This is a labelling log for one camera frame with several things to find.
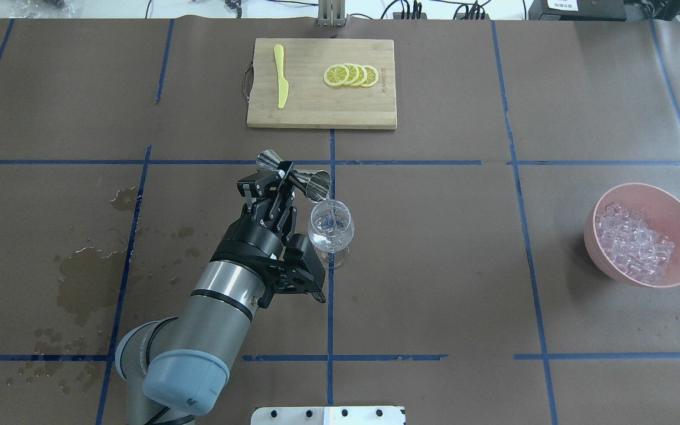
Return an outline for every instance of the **yellow knife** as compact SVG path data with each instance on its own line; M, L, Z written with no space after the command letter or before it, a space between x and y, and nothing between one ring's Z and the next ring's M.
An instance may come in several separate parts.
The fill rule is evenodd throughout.
M290 84L285 80L283 68L285 66L285 48L283 45L275 45L274 62L277 64L277 107L282 109L285 102L288 102L288 90Z

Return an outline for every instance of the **knife handle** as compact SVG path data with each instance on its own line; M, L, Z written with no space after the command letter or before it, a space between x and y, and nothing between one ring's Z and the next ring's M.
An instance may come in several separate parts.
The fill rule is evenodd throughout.
M285 78L283 66L285 64L285 48L283 45L274 45L274 61L277 64L277 78Z

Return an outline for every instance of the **metal jigger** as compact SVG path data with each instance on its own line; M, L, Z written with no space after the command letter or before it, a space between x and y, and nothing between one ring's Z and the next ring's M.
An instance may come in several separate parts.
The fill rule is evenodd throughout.
M281 161L283 159L280 155L272 149L267 149L256 157L256 169L274 171ZM329 187L332 185L329 172L323 169L294 169L288 178L308 198L308 201L316 204L316 202L329 199Z

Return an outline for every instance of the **wine glass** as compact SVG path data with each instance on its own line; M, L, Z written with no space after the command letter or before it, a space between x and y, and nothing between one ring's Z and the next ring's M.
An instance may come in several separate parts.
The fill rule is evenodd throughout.
M334 254L335 269L342 264L351 251L348 244L353 240L354 231L351 211L343 202L327 199L313 206L308 234L314 247L321 251L325 264L329 264L329 254Z

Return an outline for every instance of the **clear plastic wrap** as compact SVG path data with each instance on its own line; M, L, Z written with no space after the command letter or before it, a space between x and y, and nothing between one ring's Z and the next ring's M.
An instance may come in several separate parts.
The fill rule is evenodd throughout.
M72 0L13 0L11 17L71 18L75 16Z

